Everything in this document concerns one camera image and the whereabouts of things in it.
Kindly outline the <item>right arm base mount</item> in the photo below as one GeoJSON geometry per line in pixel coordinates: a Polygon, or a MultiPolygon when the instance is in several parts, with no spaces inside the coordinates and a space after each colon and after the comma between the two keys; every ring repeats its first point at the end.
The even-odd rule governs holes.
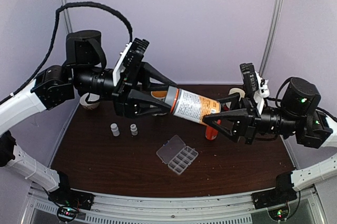
{"type": "Polygon", "coordinates": [[[279,189],[270,189],[255,192],[252,195],[252,201],[255,209],[268,208],[279,204],[285,204],[288,201],[297,199],[297,192],[293,189],[281,191],[279,189]]]}

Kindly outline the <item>grey-capped orange pill bottle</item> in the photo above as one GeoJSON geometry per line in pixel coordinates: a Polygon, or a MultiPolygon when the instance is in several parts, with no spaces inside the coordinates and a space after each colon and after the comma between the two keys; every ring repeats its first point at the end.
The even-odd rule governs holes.
{"type": "Polygon", "coordinates": [[[171,107],[172,115],[202,125],[206,125],[205,116],[221,111],[218,101],[173,86],[168,88],[164,102],[171,107]]]}

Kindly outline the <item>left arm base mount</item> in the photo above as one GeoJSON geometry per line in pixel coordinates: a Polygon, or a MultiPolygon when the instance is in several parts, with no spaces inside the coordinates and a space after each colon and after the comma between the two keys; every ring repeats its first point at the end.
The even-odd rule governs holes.
{"type": "Polygon", "coordinates": [[[94,195],[73,189],[64,190],[59,188],[53,192],[47,191],[48,199],[57,206],[68,206],[75,209],[91,210],[94,195]]]}

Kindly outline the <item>clear plastic pill organizer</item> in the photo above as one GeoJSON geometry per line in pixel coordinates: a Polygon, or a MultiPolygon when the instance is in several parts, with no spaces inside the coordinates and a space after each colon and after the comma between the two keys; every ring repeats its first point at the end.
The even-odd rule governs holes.
{"type": "Polygon", "coordinates": [[[194,162],[199,153],[175,135],[157,150],[156,155],[179,176],[194,162]]]}

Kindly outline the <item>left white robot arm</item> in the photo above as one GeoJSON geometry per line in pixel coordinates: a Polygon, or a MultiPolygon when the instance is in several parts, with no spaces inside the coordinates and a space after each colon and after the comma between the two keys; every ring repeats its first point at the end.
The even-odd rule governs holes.
{"type": "Polygon", "coordinates": [[[148,41],[132,39],[115,68],[109,69],[101,36],[96,30],[68,34],[64,64],[43,70],[1,104],[1,166],[15,169],[64,205],[71,205],[80,194],[71,189],[66,174],[49,169],[26,154],[13,138],[12,127],[73,99],[75,94],[84,96],[88,104],[111,101],[116,114],[126,118],[170,110],[168,104],[150,95],[151,91],[174,86],[174,82],[143,61],[148,41]]]}

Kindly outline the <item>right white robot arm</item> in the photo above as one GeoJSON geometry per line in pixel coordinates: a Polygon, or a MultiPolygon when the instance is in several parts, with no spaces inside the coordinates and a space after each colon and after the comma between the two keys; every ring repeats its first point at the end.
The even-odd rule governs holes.
{"type": "Polygon", "coordinates": [[[318,105],[317,87],[305,79],[290,77],[282,84],[287,89],[275,107],[258,111],[249,98],[243,98],[229,111],[206,115],[203,122],[233,142],[240,137],[251,144],[257,134],[274,134],[309,148],[336,146],[336,117],[318,105]]]}

